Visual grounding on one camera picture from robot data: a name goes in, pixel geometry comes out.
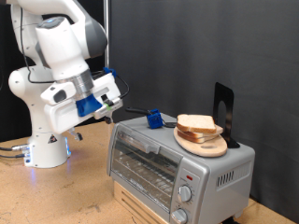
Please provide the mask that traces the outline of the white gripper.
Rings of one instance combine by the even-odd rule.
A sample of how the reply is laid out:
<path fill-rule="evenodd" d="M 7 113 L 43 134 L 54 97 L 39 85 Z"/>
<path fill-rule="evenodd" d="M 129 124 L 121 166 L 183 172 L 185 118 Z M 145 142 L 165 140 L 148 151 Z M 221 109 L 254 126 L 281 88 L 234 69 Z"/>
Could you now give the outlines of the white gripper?
<path fill-rule="evenodd" d="M 122 107 L 122 98 L 112 73 L 93 81 L 89 96 L 76 99 L 76 89 L 71 81 L 53 84 L 43 92 L 46 103 L 44 111 L 55 133 L 68 130 L 77 141 L 83 139 L 75 126 L 89 119 L 104 118 L 106 124 L 113 122 L 112 113 Z"/>

